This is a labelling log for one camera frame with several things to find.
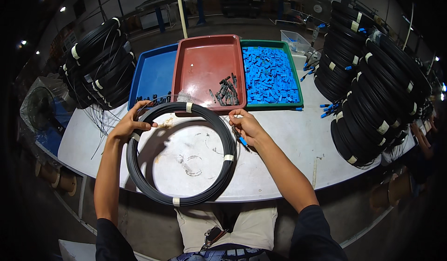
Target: blue plastic tray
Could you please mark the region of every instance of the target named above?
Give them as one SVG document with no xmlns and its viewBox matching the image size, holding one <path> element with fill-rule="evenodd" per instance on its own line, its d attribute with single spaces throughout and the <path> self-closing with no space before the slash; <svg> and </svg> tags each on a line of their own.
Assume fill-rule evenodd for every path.
<svg viewBox="0 0 447 261">
<path fill-rule="evenodd" d="M 134 105 L 137 97 L 143 99 L 157 94 L 165 96 L 171 91 L 174 75 L 175 58 L 178 44 L 166 45 L 140 54 L 132 80 L 127 110 Z"/>
</svg>

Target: stacked cable coil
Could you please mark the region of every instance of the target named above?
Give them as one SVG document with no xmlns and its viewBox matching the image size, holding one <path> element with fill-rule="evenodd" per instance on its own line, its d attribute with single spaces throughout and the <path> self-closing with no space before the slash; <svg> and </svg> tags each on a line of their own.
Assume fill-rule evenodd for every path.
<svg viewBox="0 0 447 261">
<path fill-rule="evenodd" d="M 67 52 L 59 75 L 79 108 L 97 104 L 110 110 L 128 101 L 135 66 L 127 34 L 114 17 Z"/>
<path fill-rule="evenodd" d="M 331 102 L 345 97 L 350 89 L 367 32 L 374 25 L 374 20 L 361 12 L 332 2 L 328 33 L 314 75 L 316 88 Z"/>
<path fill-rule="evenodd" d="M 387 35 L 373 30 L 346 99 L 336 104 L 332 140 L 356 167 L 402 143 L 407 124 L 421 117 L 431 86 L 417 64 Z"/>
<path fill-rule="evenodd" d="M 221 172 L 216 181 L 208 189 L 191 197 L 179 198 L 165 195 L 158 191 L 154 186 L 151 186 L 144 177 L 138 164 L 137 147 L 142 134 L 141 130 L 133 131 L 131 139 L 127 145 L 126 152 L 129 175 L 138 189 L 154 201 L 174 207 L 192 206 L 209 200 L 214 200 L 216 196 L 223 191 L 224 185 L 227 183 L 227 180 L 229 179 L 228 177 L 231 174 L 230 171 L 233 160 L 236 157 L 236 143 L 230 130 L 228 130 L 227 125 L 216 113 L 205 107 L 193 103 L 183 102 L 163 103 L 144 113 L 139 120 L 152 124 L 156 117 L 159 117 L 165 113 L 184 112 L 185 110 L 188 113 L 193 113 L 203 117 L 206 121 L 208 121 L 219 135 L 222 141 L 222 146 L 224 147 L 224 161 Z"/>
</svg>

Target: beige pants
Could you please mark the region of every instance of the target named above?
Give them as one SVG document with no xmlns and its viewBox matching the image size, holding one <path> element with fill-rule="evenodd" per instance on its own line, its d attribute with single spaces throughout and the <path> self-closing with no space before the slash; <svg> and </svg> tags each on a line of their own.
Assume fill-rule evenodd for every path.
<svg viewBox="0 0 447 261">
<path fill-rule="evenodd" d="M 212 211 L 197 209 L 182 209 L 184 213 L 178 209 L 175 211 L 185 246 L 184 253 L 200 251 L 205 232 L 214 226 L 222 229 Z M 232 233 L 223 235 L 213 247 L 221 244 L 241 244 L 251 248 L 273 250 L 273 233 L 277 216 L 276 207 L 243 211 L 239 214 Z"/>
</svg>

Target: white table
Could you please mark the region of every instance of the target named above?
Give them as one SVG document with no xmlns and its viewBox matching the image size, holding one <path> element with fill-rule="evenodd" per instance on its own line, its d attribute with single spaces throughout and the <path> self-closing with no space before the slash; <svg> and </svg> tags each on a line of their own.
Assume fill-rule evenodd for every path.
<svg viewBox="0 0 447 261">
<path fill-rule="evenodd" d="M 301 78 L 303 71 L 298 72 Z M 338 154 L 330 133 L 331 117 L 321 119 L 320 104 L 330 103 L 316 89 L 312 76 L 301 82 L 305 102 L 303 112 L 251 111 L 273 140 L 303 172 L 315 189 L 349 180 L 380 164 L 381 155 L 373 164 L 358 169 Z M 111 111 L 121 118 L 127 104 Z M 228 116 L 222 116 L 225 123 Z M 217 133 L 199 117 L 176 117 L 165 114 L 154 120 L 160 128 L 143 133 L 138 145 L 139 163 L 147 179 L 159 191 L 187 197 L 208 188 L 219 174 L 223 149 Z M 118 119 L 106 113 L 105 123 Z M 72 169 L 96 178 L 104 141 L 101 133 L 84 110 L 76 109 L 59 147 L 58 158 Z M 136 190 L 126 165 L 123 148 L 120 187 Z M 231 182 L 217 198 L 218 202 L 247 202 L 281 197 L 265 164 L 257 153 L 237 145 L 237 164 Z"/>
</svg>

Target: concrete floor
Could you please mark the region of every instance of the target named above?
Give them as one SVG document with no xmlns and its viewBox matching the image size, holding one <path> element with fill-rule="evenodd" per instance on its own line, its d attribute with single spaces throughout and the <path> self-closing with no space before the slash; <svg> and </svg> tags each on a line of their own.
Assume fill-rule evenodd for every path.
<svg viewBox="0 0 447 261">
<path fill-rule="evenodd" d="M 237 34 L 244 39 L 280 40 L 280 29 L 297 31 L 310 42 L 310 31 L 291 25 L 275 26 L 268 19 L 223 19 L 207 18 L 208 24 L 188 29 L 189 36 L 208 34 Z M 182 39 L 180 29 L 172 29 L 164 34 L 153 33 L 131 40 L 137 55 L 143 51 L 169 45 Z M 315 48 L 321 48 L 323 37 L 320 35 Z M 22 177 L 24 182 L 25 203 L 30 211 L 36 212 L 33 222 L 37 225 L 42 238 L 48 241 L 48 250 L 59 252 L 57 239 L 94 243 L 94 235 L 86 230 L 68 213 L 52 194 L 51 188 L 33 175 L 33 162 L 23 160 Z M 326 219 L 336 242 L 343 242 L 367 227 L 384 210 L 372 210 L 369 204 L 371 190 L 378 185 L 393 167 L 377 167 L 354 179 L 316 192 Z M 86 182 L 83 220 L 96 227 L 96 215 L 93 204 L 94 179 Z M 63 197 L 73 209 L 76 204 L 72 198 Z M 285 200 L 277 200 L 278 219 L 275 229 L 274 251 L 287 256 L 290 239 L 297 219 L 297 213 Z M 345 248 L 350 260 L 385 260 L 384 254 L 394 246 L 404 221 L 415 221 L 424 209 L 425 198 L 407 202 L 405 207 L 394 208 L 388 216 L 360 240 Z M 224 208 L 237 207 L 224 205 Z M 119 197 L 119 230 L 132 248 L 152 258 L 166 260 L 182 253 L 183 245 L 180 230 L 173 208 L 160 205 L 142 194 L 121 189 Z"/>
</svg>

